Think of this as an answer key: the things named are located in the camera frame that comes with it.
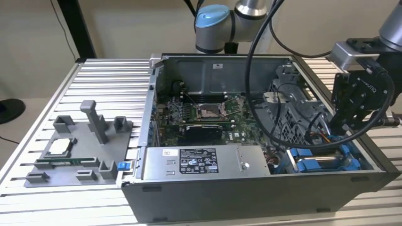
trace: power supply label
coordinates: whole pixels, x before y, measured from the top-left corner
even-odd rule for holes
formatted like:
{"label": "power supply label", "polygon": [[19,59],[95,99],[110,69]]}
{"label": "power supply label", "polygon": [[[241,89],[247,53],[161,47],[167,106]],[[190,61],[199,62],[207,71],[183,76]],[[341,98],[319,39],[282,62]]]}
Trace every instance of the power supply label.
{"label": "power supply label", "polygon": [[181,149],[181,173],[219,173],[217,149]]}

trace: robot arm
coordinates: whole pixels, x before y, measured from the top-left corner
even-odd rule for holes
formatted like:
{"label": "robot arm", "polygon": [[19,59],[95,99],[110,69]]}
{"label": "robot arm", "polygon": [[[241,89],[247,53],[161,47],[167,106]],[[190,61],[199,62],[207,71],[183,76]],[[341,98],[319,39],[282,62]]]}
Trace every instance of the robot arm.
{"label": "robot arm", "polygon": [[197,15],[197,50],[219,53],[226,42],[253,41],[265,21],[265,0],[239,0],[235,9],[226,5],[209,5]]}
{"label": "robot arm", "polygon": [[[347,73],[335,77],[333,104],[337,114],[330,122],[334,134],[343,135],[345,125],[361,129],[368,121],[366,116],[384,105],[389,94],[385,77],[394,83],[394,94],[390,105],[402,92],[402,1],[386,19],[380,30],[380,37],[347,39],[337,42],[330,59]],[[377,126],[397,126],[400,119],[384,115]]]}

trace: slotted aluminum surface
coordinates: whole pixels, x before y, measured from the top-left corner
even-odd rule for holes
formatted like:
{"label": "slotted aluminum surface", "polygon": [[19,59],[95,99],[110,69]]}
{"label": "slotted aluminum surface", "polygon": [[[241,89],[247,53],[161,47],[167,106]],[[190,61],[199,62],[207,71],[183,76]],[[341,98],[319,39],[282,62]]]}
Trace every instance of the slotted aluminum surface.
{"label": "slotted aluminum surface", "polygon": [[[331,90],[339,69],[323,58],[306,59]],[[32,126],[8,164],[0,172],[0,224],[6,225],[135,225],[136,218],[116,185],[24,188],[23,177],[32,170],[52,135],[52,120],[70,114],[84,121],[79,105],[98,101],[107,119],[124,115],[134,121],[127,159],[136,156],[138,133],[148,84],[147,60],[87,60],[76,65],[36,125]],[[402,128],[369,132],[397,168],[402,170]],[[182,226],[378,226],[402,225],[402,177],[381,191],[359,195],[337,213],[195,222]]]}

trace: blue latch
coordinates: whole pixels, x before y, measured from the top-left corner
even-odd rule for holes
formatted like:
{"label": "blue latch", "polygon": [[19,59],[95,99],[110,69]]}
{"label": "blue latch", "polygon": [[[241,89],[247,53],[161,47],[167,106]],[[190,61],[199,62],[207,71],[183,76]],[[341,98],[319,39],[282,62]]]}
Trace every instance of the blue latch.
{"label": "blue latch", "polygon": [[341,170],[357,171],[357,170],[359,170],[359,167],[361,167],[359,161],[357,159],[351,159],[349,166],[341,167]]}
{"label": "blue latch", "polygon": [[293,148],[290,149],[290,153],[294,157],[313,156],[310,149],[303,149],[303,148]]}
{"label": "blue latch", "polygon": [[131,163],[130,162],[119,162],[118,164],[118,170],[119,171],[127,171],[131,169]]}
{"label": "blue latch", "polygon": [[311,170],[321,170],[319,163],[315,159],[302,160],[297,163],[297,167],[299,168],[301,172],[307,172]]}

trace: black cord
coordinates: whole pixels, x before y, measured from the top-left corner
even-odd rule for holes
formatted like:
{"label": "black cord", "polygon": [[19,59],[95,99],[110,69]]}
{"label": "black cord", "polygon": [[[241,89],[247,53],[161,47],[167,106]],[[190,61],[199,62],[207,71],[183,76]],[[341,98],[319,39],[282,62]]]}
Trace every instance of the black cord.
{"label": "black cord", "polygon": [[189,9],[191,11],[193,16],[195,16],[195,9],[194,9],[191,1],[190,0],[185,0],[185,2],[186,2],[186,5],[187,5],[187,7],[189,7]]}
{"label": "black cord", "polygon": [[205,2],[205,0],[199,0],[199,1],[197,2],[195,16],[194,16],[194,32],[195,32],[197,16],[198,16],[198,14],[199,14],[199,10],[201,10],[201,7],[202,7],[202,5],[203,5],[203,2]]}
{"label": "black cord", "polygon": [[396,92],[396,87],[394,87],[394,82],[392,80],[392,77],[388,73],[382,73],[381,74],[381,78],[385,80],[386,82],[386,87],[388,87],[388,96],[386,99],[384,101],[384,105],[381,106],[376,116],[369,120],[366,126],[357,131],[354,134],[351,134],[351,136],[333,142],[329,144],[322,144],[322,145],[302,145],[302,144],[293,144],[290,142],[286,142],[281,139],[278,139],[266,129],[258,114],[255,112],[255,108],[254,108],[254,104],[253,104],[253,98],[251,98],[251,91],[250,91],[250,71],[251,71],[251,61],[253,61],[253,55],[254,55],[254,51],[257,49],[257,44],[258,41],[265,33],[265,29],[269,26],[269,23],[273,20],[273,16],[275,14],[275,12],[278,11],[282,3],[285,0],[278,0],[278,3],[273,6],[271,11],[265,19],[265,22],[258,30],[257,36],[254,38],[254,41],[251,43],[251,47],[250,47],[250,51],[247,54],[247,59],[246,59],[246,70],[245,70],[245,88],[246,88],[246,101],[247,101],[247,105],[249,105],[249,109],[253,113],[253,117],[255,119],[257,125],[259,127],[259,129],[262,130],[262,132],[267,135],[267,137],[274,140],[277,143],[279,143],[282,146],[289,146],[289,147],[295,147],[295,148],[305,148],[305,149],[325,149],[325,148],[338,148],[339,145],[347,143],[349,141],[357,139],[359,136],[362,136],[370,129],[372,127],[376,126],[377,122],[380,121],[380,119],[382,118],[385,112],[388,111],[388,108],[392,104],[393,101],[393,97],[394,97],[394,92]]}
{"label": "black cord", "polygon": [[12,142],[12,143],[15,143],[15,144],[18,144],[18,145],[20,144],[19,142],[16,142],[16,141],[14,141],[14,140],[10,140],[10,139],[6,139],[4,137],[0,137],[0,139],[2,139],[2,140],[6,140],[6,141],[10,141],[10,142]]}
{"label": "black cord", "polygon": [[295,51],[291,50],[291,49],[283,44],[283,42],[279,40],[279,38],[278,38],[278,36],[277,36],[277,34],[275,34],[275,32],[274,32],[273,22],[270,22],[270,25],[269,25],[269,26],[270,26],[270,31],[271,31],[271,34],[273,34],[273,38],[274,38],[275,41],[278,42],[279,46],[281,46],[282,48],[285,48],[291,54],[294,54],[294,55],[297,55],[297,56],[299,56],[299,57],[303,57],[303,58],[318,58],[318,57],[323,57],[323,56],[326,56],[326,55],[329,55],[329,54],[331,53],[331,51],[329,51],[329,52],[325,52],[325,53],[317,54],[317,55],[306,55],[306,54],[302,54],[302,53],[295,52]]}
{"label": "black cord", "polygon": [[76,60],[76,56],[75,56],[75,54],[74,54],[74,50],[72,50],[72,48],[71,48],[71,45],[70,45],[70,42],[68,42],[68,38],[67,38],[66,29],[64,29],[64,27],[63,27],[63,24],[62,24],[62,21],[60,21],[60,18],[59,18],[59,15],[58,15],[56,8],[55,8],[54,1],[52,1],[52,0],[51,0],[51,4],[52,4],[54,12],[55,12],[55,14],[56,14],[56,18],[58,18],[58,21],[59,21],[60,27],[62,27],[62,29],[63,29],[63,32],[64,32],[64,37],[66,37],[67,45],[68,45],[68,48],[70,48],[71,54],[74,55],[74,61],[75,61],[75,60]]}
{"label": "black cord", "polygon": [[314,122],[317,121],[317,119],[319,118],[321,116],[321,112],[317,113],[315,117],[313,118],[311,122],[309,123],[309,127],[307,127],[307,131],[306,131],[306,139],[310,143],[313,143],[313,140],[311,140],[311,128],[313,128],[313,124]]}

